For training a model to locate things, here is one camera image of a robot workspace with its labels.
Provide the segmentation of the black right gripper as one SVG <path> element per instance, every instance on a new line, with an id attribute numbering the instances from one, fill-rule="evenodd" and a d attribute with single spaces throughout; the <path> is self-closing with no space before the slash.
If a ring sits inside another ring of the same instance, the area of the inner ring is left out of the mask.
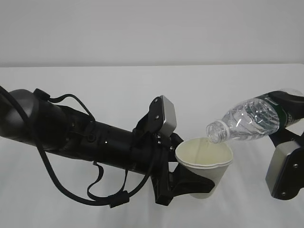
<path id="1" fill-rule="evenodd" d="M 302 96 L 291 95 L 283 91 L 273 91 L 268 95 L 294 119 L 302 119 L 304 117 L 304 98 Z M 275 147 L 286 142 L 296 142 L 301 147 L 304 146 L 304 134 L 297 135 L 286 128 L 271 134 L 269 138 Z"/>

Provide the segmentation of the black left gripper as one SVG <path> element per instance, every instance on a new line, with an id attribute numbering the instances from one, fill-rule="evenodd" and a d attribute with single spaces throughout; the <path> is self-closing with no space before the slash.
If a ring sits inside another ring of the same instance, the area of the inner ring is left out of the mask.
<path id="1" fill-rule="evenodd" d="M 169 171 L 169 163 L 176 162 L 175 150 L 183 142 L 176 133 L 170 137 L 155 135 L 144 143 L 149 152 L 148 169 L 142 181 L 132 190 L 132 195 L 139 192 L 148 179 L 152 181 L 155 203 L 168 205 L 174 197 L 192 193 L 210 193 L 215 183 L 199 176 L 178 164 L 174 171 Z"/>

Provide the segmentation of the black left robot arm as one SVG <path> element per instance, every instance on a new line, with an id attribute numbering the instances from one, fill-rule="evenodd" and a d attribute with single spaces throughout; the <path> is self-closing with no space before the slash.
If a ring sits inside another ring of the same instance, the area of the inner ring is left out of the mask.
<path id="1" fill-rule="evenodd" d="M 152 181 L 155 201 L 167 206 L 179 195 L 209 193 L 215 183 L 178 164 L 176 150 L 182 139 L 175 133 L 173 103 L 161 95 L 153 99 L 148 113 L 132 131 L 98 122 L 88 109 L 83 112 L 61 105 L 67 98 L 52 98 L 36 89 L 0 90 L 0 135 L 35 146 L 56 188 L 70 199 L 89 206 L 113 208 L 128 203 L 147 182 Z M 103 165 L 111 165 L 144 175 L 132 191 L 120 188 L 115 194 L 87 198 L 68 191 L 58 180 L 47 154 L 92 162 L 98 167 L 97 181 L 104 174 Z"/>

